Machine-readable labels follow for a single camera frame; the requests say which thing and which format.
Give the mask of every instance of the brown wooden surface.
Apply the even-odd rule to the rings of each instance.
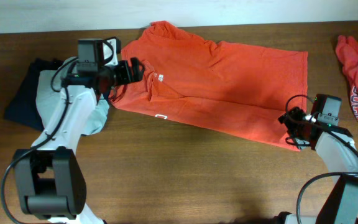
[[[353,35],[358,40],[358,22],[185,30],[214,41],[308,51],[308,94],[326,93],[343,99],[340,125],[352,132],[358,148],[358,122],[350,109],[347,82],[334,53],[339,34]],[[36,57],[51,60],[76,55],[79,38],[118,36],[126,45],[142,31],[0,35],[0,181],[15,150],[29,147],[39,135],[31,128],[2,119],[29,64]],[[113,108],[101,133],[80,139],[77,158],[88,186],[87,203],[108,223],[217,223],[295,212],[301,186],[327,172],[311,150],[297,153]],[[332,186],[331,179],[326,179],[309,187],[302,214],[317,214]],[[19,209],[12,175],[6,194],[9,208],[18,219],[34,221]],[[1,203],[0,223],[10,223]]]

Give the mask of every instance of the white label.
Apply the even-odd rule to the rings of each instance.
[[[162,114],[156,114],[155,115],[156,118],[163,118],[163,119],[167,119],[168,116],[162,115]]]

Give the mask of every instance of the white cloth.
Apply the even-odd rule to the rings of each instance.
[[[56,90],[59,90],[61,88],[61,77],[63,76],[63,74],[64,76],[67,74],[69,66],[70,65],[67,65],[65,68],[63,68],[53,81],[53,87]],[[56,71],[53,70],[44,70],[40,72],[37,98],[35,100],[35,103],[37,105],[37,110],[41,116],[42,124],[44,125],[44,127],[47,126],[50,118],[52,117],[53,111],[55,110],[56,104],[60,98],[60,93],[54,92],[50,87],[50,81],[55,72]],[[108,111],[109,104],[106,100],[103,99],[103,95],[101,95],[99,103],[98,105],[96,105],[96,109],[91,113],[86,122],[83,134],[89,135],[100,132],[100,130],[102,130],[104,124],[106,123]]]

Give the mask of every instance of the dark blue cloth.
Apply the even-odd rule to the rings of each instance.
[[[52,62],[39,58],[35,59],[35,62],[30,64],[27,75],[15,97],[5,109],[4,119],[30,126],[39,131],[44,130],[35,104],[40,72],[43,70],[57,70],[62,64],[63,62],[57,59]]]

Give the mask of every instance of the white wall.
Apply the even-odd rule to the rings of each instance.
[[[358,0],[0,0],[0,33],[358,20]]]

